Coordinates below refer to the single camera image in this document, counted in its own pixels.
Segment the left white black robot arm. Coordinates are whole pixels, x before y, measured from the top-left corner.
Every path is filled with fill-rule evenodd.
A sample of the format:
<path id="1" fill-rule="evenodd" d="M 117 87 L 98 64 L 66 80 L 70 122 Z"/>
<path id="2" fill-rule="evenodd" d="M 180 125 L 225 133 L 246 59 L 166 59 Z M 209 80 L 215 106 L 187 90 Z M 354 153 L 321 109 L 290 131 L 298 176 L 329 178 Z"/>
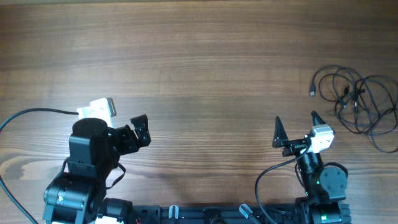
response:
<path id="1" fill-rule="evenodd" d="M 120 157 L 150 142 L 146 115 L 121 128 L 110 128 L 99 118 L 78 120 L 69 137 L 70 155 L 44 192 L 45 222 L 94 221 L 109 189 L 106 179 L 113 169 L 122 168 Z"/>

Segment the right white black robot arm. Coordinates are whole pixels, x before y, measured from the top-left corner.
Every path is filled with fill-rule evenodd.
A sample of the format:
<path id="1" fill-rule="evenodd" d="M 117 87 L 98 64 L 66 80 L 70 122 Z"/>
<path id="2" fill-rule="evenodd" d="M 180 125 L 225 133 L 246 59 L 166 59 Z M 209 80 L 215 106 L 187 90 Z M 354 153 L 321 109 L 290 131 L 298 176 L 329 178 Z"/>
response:
<path id="1" fill-rule="evenodd" d="M 346 199 L 348 170 L 336 162 L 324 163 L 320 153 L 328 149 L 335 131 L 318 115 L 311 112 L 313 126 L 302 139 L 290 140 L 282 121 L 275 118 L 272 147 L 282 148 L 284 157 L 294 156 L 297 176 L 306 196 L 297 198 L 295 206 L 301 223 L 351 223 Z"/>

